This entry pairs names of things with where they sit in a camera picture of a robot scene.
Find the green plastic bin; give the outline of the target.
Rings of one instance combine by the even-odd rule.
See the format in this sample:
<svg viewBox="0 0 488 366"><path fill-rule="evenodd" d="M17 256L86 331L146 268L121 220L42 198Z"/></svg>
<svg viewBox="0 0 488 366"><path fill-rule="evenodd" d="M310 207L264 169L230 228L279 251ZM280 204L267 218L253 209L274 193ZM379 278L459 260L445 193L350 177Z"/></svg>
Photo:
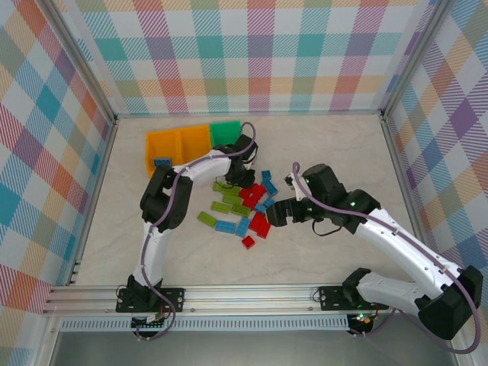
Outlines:
<svg viewBox="0 0 488 366"><path fill-rule="evenodd" d="M212 146L234 144L240 135L239 120L216 122L209 124Z"/></svg>

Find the yellow plastic bin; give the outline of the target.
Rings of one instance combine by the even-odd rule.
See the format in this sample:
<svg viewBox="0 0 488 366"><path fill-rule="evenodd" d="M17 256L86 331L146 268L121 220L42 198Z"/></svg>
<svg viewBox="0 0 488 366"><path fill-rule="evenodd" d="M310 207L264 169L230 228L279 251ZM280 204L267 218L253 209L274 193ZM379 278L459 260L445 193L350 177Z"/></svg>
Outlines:
<svg viewBox="0 0 488 366"><path fill-rule="evenodd" d="M181 147L181 133L178 129L148 132L145 153L148 177L151 178L156 170L154 159L170 159L172 165L182 164Z"/></svg>
<svg viewBox="0 0 488 366"><path fill-rule="evenodd" d="M183 163L206 155L212 148L208 125L181 128L180 136Z"/></svg>

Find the grey metal bottom panel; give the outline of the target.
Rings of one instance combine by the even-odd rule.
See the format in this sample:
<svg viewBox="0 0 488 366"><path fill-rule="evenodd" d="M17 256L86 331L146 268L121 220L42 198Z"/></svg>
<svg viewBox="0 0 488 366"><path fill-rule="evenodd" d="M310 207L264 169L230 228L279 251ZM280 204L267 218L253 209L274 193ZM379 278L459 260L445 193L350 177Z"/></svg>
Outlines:
<svg viewBox="0 0 488 366"><path fill-rule="evenodd" d="M407 326L370 339L345 332L63 332L43 366L458 366Z"/></svg>

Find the left small circuit board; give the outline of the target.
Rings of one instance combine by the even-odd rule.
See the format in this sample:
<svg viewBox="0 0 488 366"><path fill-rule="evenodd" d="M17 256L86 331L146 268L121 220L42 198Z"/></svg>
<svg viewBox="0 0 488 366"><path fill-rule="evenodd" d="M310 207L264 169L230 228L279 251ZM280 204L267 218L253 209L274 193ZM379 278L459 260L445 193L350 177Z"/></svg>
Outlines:
<svg viewBox="0 0 488 366"><path fill-rule="evenodd" d="M166 317L159 313L148 316L135 316L131 318L130 327L133 329L161 329L165 320Z"/></svg>

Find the aluminium back frame rail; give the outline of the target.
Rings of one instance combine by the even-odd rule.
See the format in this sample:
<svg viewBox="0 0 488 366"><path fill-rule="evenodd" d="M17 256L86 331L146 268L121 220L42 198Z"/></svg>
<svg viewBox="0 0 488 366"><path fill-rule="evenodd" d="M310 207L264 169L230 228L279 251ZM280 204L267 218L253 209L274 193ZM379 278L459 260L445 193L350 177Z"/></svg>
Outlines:
<svg viewBox="0 0 488 366"><path fill-rule="evenodd" d="M257 117L257 116L307 116L307 115L381 115L381 110L356 109L356 110L332 110L332 111L237 111L237 112L213 112L213 113L177 113L177 114L118 114L117 119L137 118L193 118L193 117Z"/></svg>

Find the aluminium frame rail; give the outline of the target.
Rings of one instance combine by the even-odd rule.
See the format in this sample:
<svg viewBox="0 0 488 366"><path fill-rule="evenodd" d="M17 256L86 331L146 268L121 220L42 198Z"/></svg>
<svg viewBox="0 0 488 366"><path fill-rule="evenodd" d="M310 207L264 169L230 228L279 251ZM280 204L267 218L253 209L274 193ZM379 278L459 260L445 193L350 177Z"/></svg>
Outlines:
<svg viewBox="0 0 488 366"><path fill-rule="evenodd" d="M43 316L118 316L115 286L54 287ZM317 284L185 285L183 310L177 316L281 316L324 313L356 314L387 310L322 311Z"/></svg>
<svg viewBox="0 0 488 366"><path fill-rule="evenodd" d="M356 109L356 110L332 110L332 111L237 111L237 112L213 112L213 113L177 113L177 114L118 114L117 119L137 118L193 118L193 117L257 117L257 116L307 116L307 115L381 115L381 110Z"/></svg>

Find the aluminium right side rail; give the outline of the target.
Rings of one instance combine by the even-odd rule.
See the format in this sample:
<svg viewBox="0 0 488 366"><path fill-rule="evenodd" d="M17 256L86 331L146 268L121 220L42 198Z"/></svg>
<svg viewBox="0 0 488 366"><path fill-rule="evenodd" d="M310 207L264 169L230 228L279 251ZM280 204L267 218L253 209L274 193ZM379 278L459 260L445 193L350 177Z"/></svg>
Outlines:
<svg viewBox="0 0 488 366"><path fill-rule="evenodd" d="M404 204L406 206L406 212L409 216L409 221L413 229L413 234L422 242L425 242L425 233L422 227L421 220L416 211L416 207L413 200L413 193L409 186L409 181L406 173L403 170L402 162L400 159L400 152L397 149L397 145L393 140L393 134L390 130L390 125L385 117L379 115L380 127L382 129L384 139L387 144L387 148L390 154L390 159L393 163L393 169L395 171L396 179L400 186L400 192L403 197Z"/></svg>

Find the aluminium front frame rail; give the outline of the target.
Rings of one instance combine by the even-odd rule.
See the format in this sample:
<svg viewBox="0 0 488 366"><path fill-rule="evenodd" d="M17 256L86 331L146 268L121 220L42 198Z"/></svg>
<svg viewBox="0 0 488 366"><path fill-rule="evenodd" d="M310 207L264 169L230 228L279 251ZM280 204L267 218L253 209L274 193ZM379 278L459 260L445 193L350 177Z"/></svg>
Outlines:
<svg viewBox="0 0 488 366"><path fill-rule="evenodd" d="M118 316L115 286L54 287L43 316ZM185 285L183 310L177 316L281 316L324 313L356 314L387 310L322 311L317 284Z"/></svg>

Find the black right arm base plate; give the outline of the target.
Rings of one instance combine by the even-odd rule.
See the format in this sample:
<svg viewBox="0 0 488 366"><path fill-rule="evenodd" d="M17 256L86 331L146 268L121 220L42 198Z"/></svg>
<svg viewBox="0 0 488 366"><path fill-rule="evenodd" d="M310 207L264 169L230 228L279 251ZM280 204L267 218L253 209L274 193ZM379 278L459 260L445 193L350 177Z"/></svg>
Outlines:
<svg viewBox="0 0 488 366"><path fill-rule="evenodd" d="M342 285L322 286L318 288L318 300L322 311L344 310L387 310L388 306L382 303L371 303L362 297L354 295L350 300Z"/></svg>

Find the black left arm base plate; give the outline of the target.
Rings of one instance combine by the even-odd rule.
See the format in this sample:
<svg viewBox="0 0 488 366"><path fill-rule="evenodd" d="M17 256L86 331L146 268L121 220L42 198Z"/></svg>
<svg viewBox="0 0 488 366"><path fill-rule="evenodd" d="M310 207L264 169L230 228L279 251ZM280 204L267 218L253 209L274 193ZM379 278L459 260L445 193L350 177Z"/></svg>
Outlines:
<svg viewBox="0 0 488 366"><path fill-rule="evenodd" d="M176 313L183 310L184 288L164 287L159 289L159 293L173 305ZM160 313L161 311L167 313L171 309L167 301L148 287L133 289L123 286L116 290L116 297L115 311L117 313Z"/></svg>

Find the aluminium left side rail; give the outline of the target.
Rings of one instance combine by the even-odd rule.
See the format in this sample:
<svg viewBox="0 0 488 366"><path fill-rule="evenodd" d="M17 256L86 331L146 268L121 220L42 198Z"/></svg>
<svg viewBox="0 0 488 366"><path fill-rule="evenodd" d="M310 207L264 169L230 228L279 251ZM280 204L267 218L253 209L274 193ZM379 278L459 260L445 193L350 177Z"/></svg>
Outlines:
<svg viewBox="0 0 488 366"><path fill-rule="evenodd" d="M109 132L108 140L97 170L94 190L92 192L92 196L89 201L88 210L82 227L82 231L80 233L79 241L76 245L75 251L73 252L74 256L69 262L69 271L66 275L64 286L69 286L76 282L76 277L78 274L78 270L76 268L81 265L82 257L88 241L88 236L90 233L92 222L95 217L96 206L98 203L98 199L100 197L101 188L104 182L104 177L107 171L111 152L113 150L114 142L117 135L118 122L119 122L118 117L115 117L114 120L111 122L111 126L108 131Z"/></svg>

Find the aluminium right corner post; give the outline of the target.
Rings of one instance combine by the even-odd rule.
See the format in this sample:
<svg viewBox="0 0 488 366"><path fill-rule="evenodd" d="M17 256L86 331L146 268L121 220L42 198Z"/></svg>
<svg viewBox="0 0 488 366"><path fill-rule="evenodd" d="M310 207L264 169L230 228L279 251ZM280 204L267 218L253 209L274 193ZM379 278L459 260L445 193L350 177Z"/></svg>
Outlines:
<svg viewBox="0 0 488 366"><path fill-rule="evenodd" d="M408 84L425 58L445 18L457 0L435 0L419 22L419 31L412 35L406 53L399 64L399 69L390 80L387 92L380 106L382 120L387 120L403 97Z"/></svg>

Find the aluminium corner post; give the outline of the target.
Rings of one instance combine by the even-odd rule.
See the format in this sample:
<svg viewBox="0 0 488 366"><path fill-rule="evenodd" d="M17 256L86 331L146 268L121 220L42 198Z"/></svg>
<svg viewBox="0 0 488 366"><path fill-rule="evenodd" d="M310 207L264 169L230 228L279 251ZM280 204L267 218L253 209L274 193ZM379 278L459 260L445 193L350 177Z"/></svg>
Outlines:
<svg viewBox="0 0 488 366"><path fill-rule="evenodd" d="M390 80L387 92L380 106L382 120L387 120L403 97L408 84L425 58L445 18L457 0L435 0L419 22L419 31L412 35L406 53L399 64L399 69Z"/></svg>
<svg viewBox="0 0 488 366"><path fill-rule="evenodd" d="M63 46L66 48L68 55L72 58L76 69L80 71L82 78L86 82L88 89L98 103L98 106L114 124L117 121L115 111L111 107L108 98L92 71L92 68L88 64L88 60L84 56L82 49L69 29L68 24L65 22L64 17L57 8L54 0L39 0L39 4L45 7L45 12L51 17L51 24L56 29Z"/></svg>

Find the aluminium left corner post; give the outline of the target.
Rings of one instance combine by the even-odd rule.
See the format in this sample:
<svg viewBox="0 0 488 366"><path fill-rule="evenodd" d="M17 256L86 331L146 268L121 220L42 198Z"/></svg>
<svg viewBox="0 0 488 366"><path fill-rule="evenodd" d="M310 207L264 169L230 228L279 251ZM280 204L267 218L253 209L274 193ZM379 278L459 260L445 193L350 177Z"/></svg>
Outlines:
<svg viewBox="0 0 488 366"><path fill-rule="evenodd" d="M69 29L68 24L65 22L64 17L57 8L54 0L39 0L39 4L45 7L45 12L51 17L51 24L56 29L63 46L66 48L68 55L72 58L76 69L80 71L82 78L86 82L88 89L98 103L98 106L114 124L117 121L115 111L111 107L108 98L92 71L92 68L88 64L88 60L84 56L82 49Z"/></svg>

